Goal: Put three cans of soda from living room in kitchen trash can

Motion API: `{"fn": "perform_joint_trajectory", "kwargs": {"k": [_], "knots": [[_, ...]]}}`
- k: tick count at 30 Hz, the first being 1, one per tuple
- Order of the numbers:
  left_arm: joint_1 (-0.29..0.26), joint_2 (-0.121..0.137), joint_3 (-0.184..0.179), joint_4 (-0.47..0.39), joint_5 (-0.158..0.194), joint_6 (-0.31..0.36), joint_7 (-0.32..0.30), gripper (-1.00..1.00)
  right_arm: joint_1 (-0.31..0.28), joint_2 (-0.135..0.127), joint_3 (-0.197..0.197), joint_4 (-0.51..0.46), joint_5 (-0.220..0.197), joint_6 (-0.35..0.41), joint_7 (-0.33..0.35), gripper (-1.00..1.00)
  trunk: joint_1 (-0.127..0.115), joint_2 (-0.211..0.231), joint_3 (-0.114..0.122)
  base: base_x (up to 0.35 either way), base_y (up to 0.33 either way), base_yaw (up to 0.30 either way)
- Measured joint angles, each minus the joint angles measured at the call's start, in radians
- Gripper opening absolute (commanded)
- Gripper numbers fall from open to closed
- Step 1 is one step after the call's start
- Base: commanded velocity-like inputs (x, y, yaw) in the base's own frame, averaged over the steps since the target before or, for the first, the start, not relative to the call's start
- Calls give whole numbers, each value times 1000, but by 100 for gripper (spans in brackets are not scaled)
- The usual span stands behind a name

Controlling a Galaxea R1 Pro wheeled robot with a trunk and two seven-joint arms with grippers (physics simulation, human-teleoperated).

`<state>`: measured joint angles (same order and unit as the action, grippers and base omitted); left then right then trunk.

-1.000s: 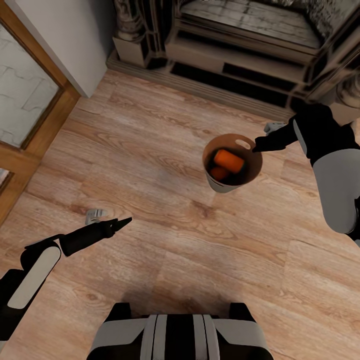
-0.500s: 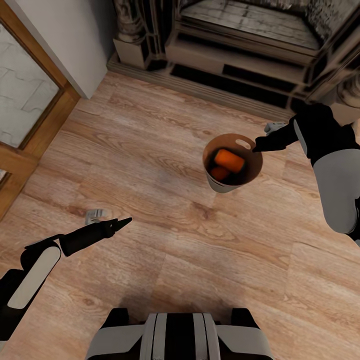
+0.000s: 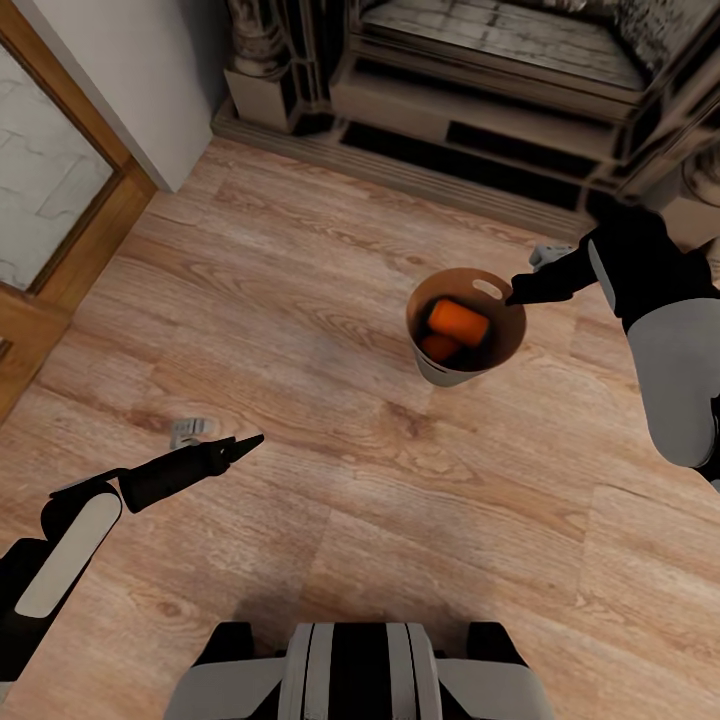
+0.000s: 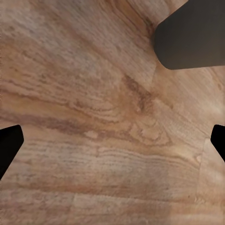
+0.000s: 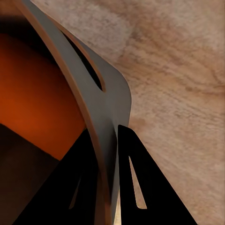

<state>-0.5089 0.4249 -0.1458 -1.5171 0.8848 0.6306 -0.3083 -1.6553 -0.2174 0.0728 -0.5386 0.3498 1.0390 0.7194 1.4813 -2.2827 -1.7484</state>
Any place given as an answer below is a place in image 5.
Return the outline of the can of soda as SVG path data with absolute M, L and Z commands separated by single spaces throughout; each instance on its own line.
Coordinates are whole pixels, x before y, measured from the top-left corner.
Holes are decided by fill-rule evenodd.
M 89 63 L 89 61 L 86 59 L 86 57 L 84 56 L 84 54 L 79 53 L 78 55 L 79 55 L 80 59 L 82 60 L 84 66 L 88 70 L 89 74 L 91 75 L 91 77 L 93 78 L 93 80 L 95 81 L 95 83 L 97 84 L 97 86 L 102 90 L 102 86 L 101 86 L 100 80 L 98 78 L 98 75 L 95 72 L 95 70 L 93 69 L 93 67 L 91 66 L 91 64 Z
M 87 129 L 60 67 L 0 33 L 0 123 L 59 161 Z

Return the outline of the trash can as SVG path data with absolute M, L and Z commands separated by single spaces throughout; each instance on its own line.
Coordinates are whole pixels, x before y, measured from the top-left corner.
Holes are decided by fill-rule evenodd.
M 124 76 L 30 0 L 0 0 L 0 33 L 14 35 L 57 64 L 86 123 L 98 164 L 94 225 L 114 225 L 120 187 L 118 125 L 132 97 Z M 84 54 L 97 86 L 79 57 Z M 60 161 L 0 123 L 0 225 L 12 225 Z M 80 180 L 69 209 L 74 207 Z

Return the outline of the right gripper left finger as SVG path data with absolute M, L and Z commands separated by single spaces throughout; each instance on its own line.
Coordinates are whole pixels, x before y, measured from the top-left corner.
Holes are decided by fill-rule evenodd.
M 97 182 L 98 162 L 86 129 L 12 225 L 94 225 Z

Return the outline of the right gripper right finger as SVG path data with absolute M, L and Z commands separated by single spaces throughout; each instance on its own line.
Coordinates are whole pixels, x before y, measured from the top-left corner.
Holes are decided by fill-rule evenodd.
M 197 225 L 134 130 L 118 125 L 121 225 Z M 136 205 L 131 157 L 147 209 Z

